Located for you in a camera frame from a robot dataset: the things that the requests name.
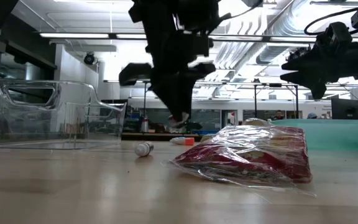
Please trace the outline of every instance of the ceiling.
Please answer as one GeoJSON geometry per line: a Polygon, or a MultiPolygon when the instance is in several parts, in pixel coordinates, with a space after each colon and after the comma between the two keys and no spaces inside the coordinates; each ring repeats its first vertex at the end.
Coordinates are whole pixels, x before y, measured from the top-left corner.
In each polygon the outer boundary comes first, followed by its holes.
{"type": "MultiPolygon", "coordinates": [[[[266,0],[250,13],[222,23],[213,33],[231,35],[302,35],[304,27],[311,21],[327,14],[356,6],[316,5],[311,0],[266,0]]],[[[130,0],[19,0],[13,14],[39,32],[114,32],[144,33],[141,23],[133,24],[128,10],[130,0]]],[[[219,13],[238,14],[248,7],[242,0],[222,0],[219,13]]],[[[312,26],[311,30],[325,30],[329,22],[341,21],[350,26],[351,14],[337,16],[312,26]]],[[[122,58],[123,63],[151,62],[145,53],[146,42],[142,40],[71,40],[64,42],[66,49],[78,57],[87,51],[95,51],[101,60],[108,60],[111,51],[122,58]]],[[[205,81],[249,82],[262,78],[265,82],[280,82],[279,76],[286,73],[280,66],[285,63],[289,51],[301,45],[266,45],[260,43],[215,42],[208,58],[222,69],[212,73],[205,81]]],[[[204,93],[213,94],[218,87],[202,86],[204,93]]],[[[232,90],[238,94],[248,90],[232,90]]]]}

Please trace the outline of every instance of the plastic bag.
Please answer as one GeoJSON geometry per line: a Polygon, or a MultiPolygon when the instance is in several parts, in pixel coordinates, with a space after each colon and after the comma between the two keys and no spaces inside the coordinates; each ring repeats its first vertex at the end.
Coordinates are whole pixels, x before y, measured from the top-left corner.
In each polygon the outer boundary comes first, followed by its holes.
{"type": "Polygon", "coordinates": [[[315,196],[304,131],[264,125],[227,126],[171,163],[213,181],[315,196]]]}

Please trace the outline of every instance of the wooden table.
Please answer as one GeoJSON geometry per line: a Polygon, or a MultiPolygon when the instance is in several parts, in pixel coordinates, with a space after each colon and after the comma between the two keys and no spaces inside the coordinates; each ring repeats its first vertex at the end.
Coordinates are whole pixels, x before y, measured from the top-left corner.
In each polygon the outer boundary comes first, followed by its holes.
{"type": "Polygon", "coordinates": [[[161,165],[186,147],[136,144],[0,150],[0,224],[358,223],[358,152],[310,152],[313,198],[193,177],[161,165]]]}

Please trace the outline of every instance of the small bottle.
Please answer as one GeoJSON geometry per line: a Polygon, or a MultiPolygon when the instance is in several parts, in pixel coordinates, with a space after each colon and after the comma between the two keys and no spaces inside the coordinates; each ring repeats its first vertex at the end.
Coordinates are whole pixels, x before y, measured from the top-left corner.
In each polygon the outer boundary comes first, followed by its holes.
{"type": "Polygon", "coordinates": [[[136,146],[135,153],[138,156],[148,156],[154,150],[154,145],[151,142],[143,142],[136,146]]]}
{"type": "Polygon", "coordinates": [[[173,144],[192,146],[192,145],[194,145],[195,140],[194,140],[194,138],[177,137],[177,138],[171,139],[169,142],[173,143],[173,144]]]}

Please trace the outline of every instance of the small white object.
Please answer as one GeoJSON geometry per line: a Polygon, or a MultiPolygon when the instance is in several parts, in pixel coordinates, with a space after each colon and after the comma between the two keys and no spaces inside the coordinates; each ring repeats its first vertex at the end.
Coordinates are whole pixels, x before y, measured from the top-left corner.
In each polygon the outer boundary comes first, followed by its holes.
{"type": "Polygon", "coordinates": [[[154,146],[151,142],[143,142],[136,146],[135,153],[141,157],[148,156],[153,149],[154,146]]]}

